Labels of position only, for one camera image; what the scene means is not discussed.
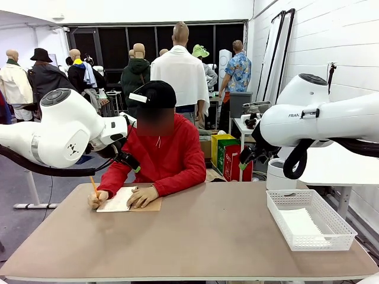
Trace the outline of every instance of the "pencil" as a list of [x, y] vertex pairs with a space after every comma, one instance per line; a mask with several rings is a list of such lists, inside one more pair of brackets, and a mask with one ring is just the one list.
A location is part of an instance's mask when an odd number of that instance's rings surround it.
[[95, 193], [96, 193], [96, 197], [99, 197], [99, 193], [97, 192], [97, 188], [96, 188], [96, 184], [95, 184], [95, 182], [94, 182], [94, 178], [93, 178], [92, 176], [90, 176], [89, 178], [90, 178], [91, 183], [92, 183], [92, 185], [93, 185], [93, 187], [94, 187], [94, 191], [95, 191]]

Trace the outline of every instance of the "black jacket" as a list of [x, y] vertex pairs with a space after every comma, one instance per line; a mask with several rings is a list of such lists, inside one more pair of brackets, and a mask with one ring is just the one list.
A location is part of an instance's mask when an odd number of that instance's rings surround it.
[[35, 64], [28, 71], [28, 80], [33, 90], [33, 97], [36, 103], [48, 92], [58, 88], [68, 88], [76, 90], [66, 75], [51, 64]]
[[[104, 77], [101, 76], [101, 74], [93, 68], [92, 68], [92, 71], [94, 72], [97, 87], [104, 88], [105, 87]], [[78, 90], [79, 93], [82, 93], [85, 89], [93, 88], [91, 85], [87, 85], [87, 83], [84, 82], [84, 74], [85, 74], [85, 67], [80, 68], [75, 65], [72, 65], [68, 71], [69, 80], [71, 84], [75, 87], [75, 89]]]
[[140, 58], [130, 59], [128, 66], [124, 68], [121, 75], [121, 87], [125, 95], [128, 112], [132, 117], [136, 117], [136, 113], [132, 109], [137, 106], [138, 102], [129, 99], [129, 94], [143, 86], [141, 75], [145, 84], [150, 81], [150, 62]]

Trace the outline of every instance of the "green bucket hat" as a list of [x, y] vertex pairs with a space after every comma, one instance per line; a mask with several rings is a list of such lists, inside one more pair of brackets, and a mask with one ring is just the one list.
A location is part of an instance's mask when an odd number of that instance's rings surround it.
[[202, 58], [207, 57], [209, 55], [209, 52], [204, 48], [204, 46], [201, 46], [199, 44], [196, 44], [194, 46], [194, 49], [192, 51], [192, 55], [198, 58], [201, 56]]

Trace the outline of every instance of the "man in red jacket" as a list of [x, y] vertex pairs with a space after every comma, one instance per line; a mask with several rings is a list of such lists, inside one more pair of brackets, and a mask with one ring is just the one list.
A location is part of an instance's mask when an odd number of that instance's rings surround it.
[[[128, 127], [130, 135], [123, 151], [140, 163], [134, 182], [151, 183], [139, 187], [127, 202], [135, 208], [145, 207], [160, 196], [169, 195], [205, 181], [204, 153], [196, 127], [175, 113], [174, 89], [164, 81], [150, 81], [139, 95], [147, 98], [137, 110], [137, 130]], [[114, 162], [101, 178], [98, 194], [91, 194], [89, 205], [98, 208], [124, 185], [131, 169]]]

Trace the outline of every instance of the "blue floral shirt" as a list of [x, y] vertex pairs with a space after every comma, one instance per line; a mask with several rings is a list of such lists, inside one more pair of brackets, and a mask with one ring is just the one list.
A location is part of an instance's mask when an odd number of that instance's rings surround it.
[[251, 61], [244, 52], [229, 60], [225, 72], [231, 76], [226, 92], [246, 92], [251, 79]]

